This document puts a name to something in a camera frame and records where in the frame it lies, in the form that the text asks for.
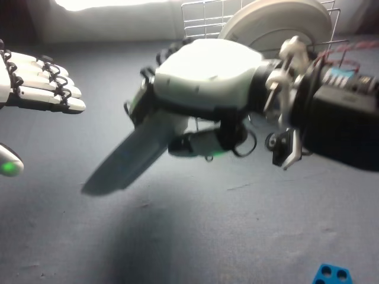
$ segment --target white wall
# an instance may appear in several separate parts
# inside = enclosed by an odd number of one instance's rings
[[[248,4],[252,0],[243,0]],[[40,37],[46,43],[74,41],[142,41],[183,38],[181,4],[189,0],[132,7],[93,8],[78,12],[67,11],[54,0],[29,0],[28,4]],[[233,14],[240,0],[224,2],[224,14]],[[354,33],[370,5],[369,0],[336,0],[341,8],[337,33]],[[221,3],[207,4],[207,17],[221,16]],[[186,20],[202,18],[203,5],[186,7]],[[219,31],[210,28],[207,32]],[[203,29],[191,30],[192,34]]]

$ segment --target dish rack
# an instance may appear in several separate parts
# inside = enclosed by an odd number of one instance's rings
[[[240,9],[250,4],[254,0],[202,0],[187,2],[182,4],[182,19],[184,24],[184,34],[190,38],[217,38],[221,29],[226,25],[229,19]],[[332,36],[329,41],[324,43],[313,43],[309,48],[315,46],[326,46],[326,51],[337,44],[349,44],[349,40],[335,40],[335,31],[341,14],[340,8],[335,8],[336,0],[323,1],[321,4],[328,10],[329,15],[334,22]],[[259,52],[277,51],[280,49],[257,50]],[[346,56],[346,50],[343,51],[339,61],[341,67]],[[253,125],[251,116],[248,116],[249,122]],[[197,131],[199,130],[198,122],[202,119],[194,118]],[[206,157],[205,160],[210,162],[213,157]]]

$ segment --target white plate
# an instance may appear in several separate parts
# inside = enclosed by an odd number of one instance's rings
[[[257,0],[238,11],[221,30],[219,38],[257,51],[280,49],[299,36],[306,44],[323,43],[332,36],[332,20],[316,0]],[[325,46],[316,47],[324,50]],[[265,53],[273,57],[277,51]]]

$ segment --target blue block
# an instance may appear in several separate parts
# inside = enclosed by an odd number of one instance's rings
[[[348,269],[324,263],[317,271],[313,284],[353,284],[353,281]]]

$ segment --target robotic arm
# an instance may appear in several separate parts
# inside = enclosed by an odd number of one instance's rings
[[[283,44],[280,60],[265,60],[257,51],[219,39],[185,40],[165,55],[162,63],[158,54],[156,70],[141,71],[142,87],[131,107],[125,105],[136,130],[91,176],[85,193],[126,188],[167,148],[179,157],[225,151],[244,157],[236,147],[249,134],[243,120],[251,112],[276,120],[282,129],[266,140],[277,166],[288,169],[308,154],[304,147],[379,171],[379,84],[374,77],[309,54],[297,37]],[[165,127],[162,117],[170,121]],[[217,124],[184,133],[189,117]]]
[[[65,68],[53,59],[11,52],[0,40],[0,108],[19,107],[39,111],[79,114],[85,110],[82,94]],[[19,175],[21,158],[0,143],[0,174]]]

